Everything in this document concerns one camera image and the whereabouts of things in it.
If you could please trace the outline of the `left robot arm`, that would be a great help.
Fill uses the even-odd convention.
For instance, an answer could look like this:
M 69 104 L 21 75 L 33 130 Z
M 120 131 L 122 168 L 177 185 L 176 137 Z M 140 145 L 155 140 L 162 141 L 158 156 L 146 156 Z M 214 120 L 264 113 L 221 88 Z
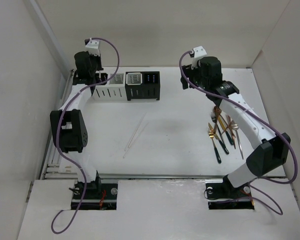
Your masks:
M 75 167 L 78 176 L 76 185 L 90 198 L 101 195 L 102 184 L 98 171 L 84 160 L 82 153 L 88 144 L 88 131 L 82 115 L 82 109 L 92 97 L 97 82 L 96 72 L 102 71 L 99 53 L 80 51 L 74 55 L 76 71 L 73 75 L 71 92 L 65 103 L 53 110 L 50 117 L 53 143 L 69 162 L 64 167 Z

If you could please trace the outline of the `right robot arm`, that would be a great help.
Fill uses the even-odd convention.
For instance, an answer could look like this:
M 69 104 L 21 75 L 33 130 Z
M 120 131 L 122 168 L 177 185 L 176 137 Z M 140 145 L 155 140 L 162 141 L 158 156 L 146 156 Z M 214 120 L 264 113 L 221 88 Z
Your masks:
M 262 120 L 246 103 L 239 89 L 223 80 L 221 62 L 213 56 L 203 57 L 196 66 L 179 65 L 182 87 L 206 94 L 217 108 L 228 114 L 249 140 L 253 151 L 245 163 L 225 175 L 219 189 L 233 197 L 240 188 L 286 163 L 292 153 L 291 139 Z

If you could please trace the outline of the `black insert cup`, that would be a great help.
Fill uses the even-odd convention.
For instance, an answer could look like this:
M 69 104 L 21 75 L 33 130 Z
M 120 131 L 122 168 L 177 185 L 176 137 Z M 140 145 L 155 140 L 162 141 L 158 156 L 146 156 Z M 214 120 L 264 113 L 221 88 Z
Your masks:
M 98 73 L 95 74 L 95 79 L 96 79 L 96 83 L 98 86 L 106 85 L 107 81 L 108 81 L 108 74 L 105 72 L 102 72 L 102 82 L 98 82 L 98 80 L 99 80 Z

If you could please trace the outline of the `white utensil holder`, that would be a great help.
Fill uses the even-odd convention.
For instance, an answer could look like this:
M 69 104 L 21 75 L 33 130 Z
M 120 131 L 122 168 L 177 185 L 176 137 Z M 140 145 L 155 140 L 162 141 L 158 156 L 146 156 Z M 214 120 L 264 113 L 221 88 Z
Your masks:
M 110 81 L 97 85 L 92 97 L 97 102 L 127 101 L 126 78 L 123 73 L 117 73 Z

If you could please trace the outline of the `white insert cup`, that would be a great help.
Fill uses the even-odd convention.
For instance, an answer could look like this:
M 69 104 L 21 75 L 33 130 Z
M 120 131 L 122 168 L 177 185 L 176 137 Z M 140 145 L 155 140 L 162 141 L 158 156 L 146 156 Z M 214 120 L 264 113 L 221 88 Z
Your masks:
M 141 85 L 143 83 L 143 74 L 141 72 L 128 72 L 125 76 L 127 85 Z

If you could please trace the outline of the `black utensil holder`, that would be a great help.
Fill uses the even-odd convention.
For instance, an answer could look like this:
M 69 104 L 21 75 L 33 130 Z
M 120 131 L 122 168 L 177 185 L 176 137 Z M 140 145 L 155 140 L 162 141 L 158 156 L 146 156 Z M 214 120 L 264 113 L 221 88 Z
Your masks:
M 159 71 L 128 71 L 125 73 L 125 77 L 127 73 L 142 73 L 142 84 L 127 85 L 125 82 L 125 91 L 128 101 L 142 99 L 160 100 L 161 78 Z

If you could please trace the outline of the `aluminium rail left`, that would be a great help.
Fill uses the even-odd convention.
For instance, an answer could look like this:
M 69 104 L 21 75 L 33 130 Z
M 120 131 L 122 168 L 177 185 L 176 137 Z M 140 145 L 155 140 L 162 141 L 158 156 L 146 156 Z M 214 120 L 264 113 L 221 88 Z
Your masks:
M 70 70 L 67 78 L 61 78 L 57 88 L 55 109 L 49 114 L 50 129 L 40 169 L 41 180 L 46 178 L 47 168 L 54 156 L 57 155 L 58 159 L 62 159 L 66 154 L 67 148 L 62 146 L 62 126 L 79 116 L 79 107 L 75 100 L 80 96 L 81 89 L 79 85 L 73 86 L 74 75 L 75 70 Z

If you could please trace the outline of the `aluminium rail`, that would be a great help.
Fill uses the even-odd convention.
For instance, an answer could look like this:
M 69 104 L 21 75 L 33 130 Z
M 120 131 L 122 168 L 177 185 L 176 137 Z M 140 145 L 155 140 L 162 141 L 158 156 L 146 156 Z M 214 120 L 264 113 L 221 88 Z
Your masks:
M 70 70 L 67 78 L 61 78 L 57 88 L 55 109 L 49 114 L 50 129 L 40 169 L 41 180 L 46 178 L 47 168 L 54 156 L 57 155 L 58 159 L 62 159 L 66 154 L 67 148 L 62 146 L 62 126 L 79 116 L 79 107 L 75 100 L 80 96 L 81 89 L 79 85 L 73 86 L 74 75 L 75 70 Z
M 103 179 L 222 179 L 222 175 L 168 175 L 168 174 L 118 174 L 100 173 Z

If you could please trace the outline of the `aluminium rail front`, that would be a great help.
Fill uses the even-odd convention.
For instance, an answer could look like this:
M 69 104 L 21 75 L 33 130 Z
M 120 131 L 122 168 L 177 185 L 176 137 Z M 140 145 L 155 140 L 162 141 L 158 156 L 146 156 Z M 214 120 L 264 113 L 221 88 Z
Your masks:
M 103 179 L 222 179 L 222 175 L 168 175 L 168 174 L 118 174 L 100 173 Z

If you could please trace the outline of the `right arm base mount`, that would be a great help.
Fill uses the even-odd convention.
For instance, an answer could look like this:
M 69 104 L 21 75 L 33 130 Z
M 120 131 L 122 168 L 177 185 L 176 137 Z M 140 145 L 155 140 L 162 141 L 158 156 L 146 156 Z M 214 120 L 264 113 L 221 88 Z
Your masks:
M 206 182 L 204 196 L 209 210 L 254 210 L 251 188 L 244 184 L 238 188 L 223 182 Z

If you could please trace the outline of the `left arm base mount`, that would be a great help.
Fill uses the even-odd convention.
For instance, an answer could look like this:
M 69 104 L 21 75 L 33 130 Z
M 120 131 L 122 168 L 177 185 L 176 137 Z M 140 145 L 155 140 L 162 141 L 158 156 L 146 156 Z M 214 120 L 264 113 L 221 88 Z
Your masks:
M 71 210 L 76 210 L 83 193 L 83 183 L 77 182 L 72 191 Z M 79 210 L 107 211 L 117 209 L 118 182 L 106 179 L 101 180 L 97 188 L 87 188 Z

